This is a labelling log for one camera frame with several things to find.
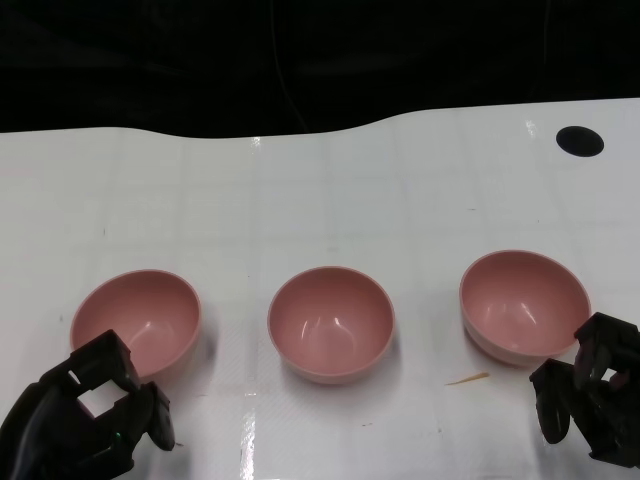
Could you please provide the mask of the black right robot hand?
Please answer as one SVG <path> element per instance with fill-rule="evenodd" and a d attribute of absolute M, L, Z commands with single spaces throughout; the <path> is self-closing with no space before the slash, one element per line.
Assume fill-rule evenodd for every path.
<path fill-rule="evenodd" d="M 561 442 L 574 423 L 598 461 L 639 466 L 639 330 L 597 312 L 574 337 L 572 364 L 546 360 L 529 377 L 541 432 Z"/>

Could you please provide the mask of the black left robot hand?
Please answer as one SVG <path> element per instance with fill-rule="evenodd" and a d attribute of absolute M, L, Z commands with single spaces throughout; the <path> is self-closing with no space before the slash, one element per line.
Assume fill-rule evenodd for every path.
<path fill-rule="evenodd" d="M 124 396 L 93 415 L 80 396 L 112 381 Z M 4 479 L 113 479 L 134 466 L 143 435 L 170 451 L 170 401 L 143 383 L 118 335 L 109 330 L 30 384 L 1 426 Z"/>

